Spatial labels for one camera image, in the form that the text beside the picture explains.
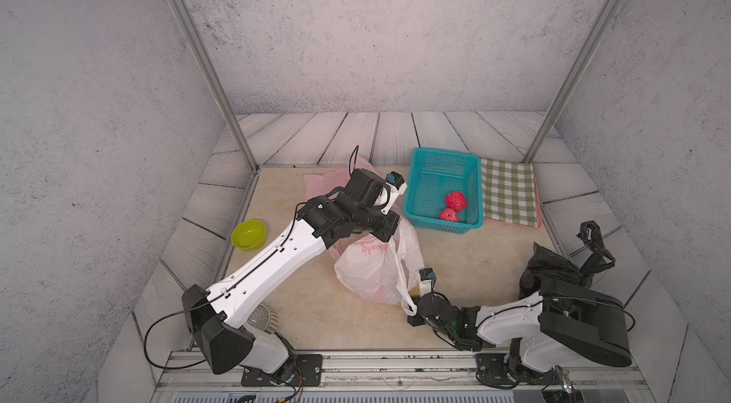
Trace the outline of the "pink plastic bag apple print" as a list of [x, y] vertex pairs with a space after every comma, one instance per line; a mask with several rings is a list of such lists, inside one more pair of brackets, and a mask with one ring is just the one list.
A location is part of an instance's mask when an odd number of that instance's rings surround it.
[[[337, 186], [345, 187], [350, 180], [350, 169], [348, 167], [329, 171], [321, 175], [306, 175], [304, 177], [306, 187], [306, 199], [325, 195]], [[329, 254], [334, 261], [337, 261], [348, 246], [346, 242], [339, 241], [329, 248]]]

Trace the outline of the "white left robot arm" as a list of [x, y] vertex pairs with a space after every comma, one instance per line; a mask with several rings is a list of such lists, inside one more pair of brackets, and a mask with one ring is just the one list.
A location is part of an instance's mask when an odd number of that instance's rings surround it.
[[207, 288], [188, 288], [182, 296], [188, 330], [213, 374], [239, 365], [288, 373], [296, 362], [289, 342], [252, 327], [249, 317], [288, 277], [340, 239], [369, 233], [388, 242], [400, 221], [392, 206], [405, 190], [396, 172], [380, 177], [355, 169], [346, 185], [298, 204], [283, 234], [229, 277]]

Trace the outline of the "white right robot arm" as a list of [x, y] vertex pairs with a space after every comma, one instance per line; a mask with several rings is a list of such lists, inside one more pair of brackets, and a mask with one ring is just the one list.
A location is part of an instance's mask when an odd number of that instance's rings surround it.
[[476, 379], [489, 388], [571, 386], [565, 364], [586, 359], [626, 368], [635, 319], [620, 300], [561, 279], [538, 279], [536, 291], [499, 306], [457, 307], [435, 291], [430, 268], [407, 301], [412, 326], [428, 325], [447, 345], [476, 355]]

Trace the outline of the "pink white striped bag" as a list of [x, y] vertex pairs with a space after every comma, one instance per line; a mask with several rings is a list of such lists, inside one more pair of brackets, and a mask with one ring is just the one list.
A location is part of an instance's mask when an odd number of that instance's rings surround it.
[[415, 228], [400, 220], [394, 236], [387, 242], [371, 234], [341, 239], [330, 251], [335, 259], [336, 277], [344, 287], [366, 301], [399, 305], [407, 315], [417, 307], [410, 291], [420, 281], [425, 262]]

